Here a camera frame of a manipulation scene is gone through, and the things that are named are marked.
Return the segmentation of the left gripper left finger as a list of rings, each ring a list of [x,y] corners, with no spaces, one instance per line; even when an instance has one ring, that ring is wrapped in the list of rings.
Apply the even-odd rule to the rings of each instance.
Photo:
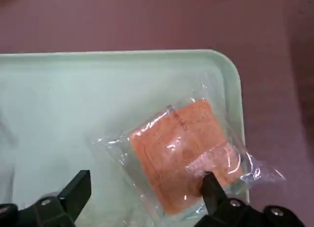
[[[0,205],[2,227],[74,227],[91,197],[91,174],[79,171],[56,196],[40,198],[25,209],[16,204]]]

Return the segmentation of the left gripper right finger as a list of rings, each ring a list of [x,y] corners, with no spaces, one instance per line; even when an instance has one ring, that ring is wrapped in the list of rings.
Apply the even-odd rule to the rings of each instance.
[[[236,198],[229,198],[213,172],[202,179],[201,194],[208,211],[196,227],[303,227],[289,209],[268,205],[262,212]]]

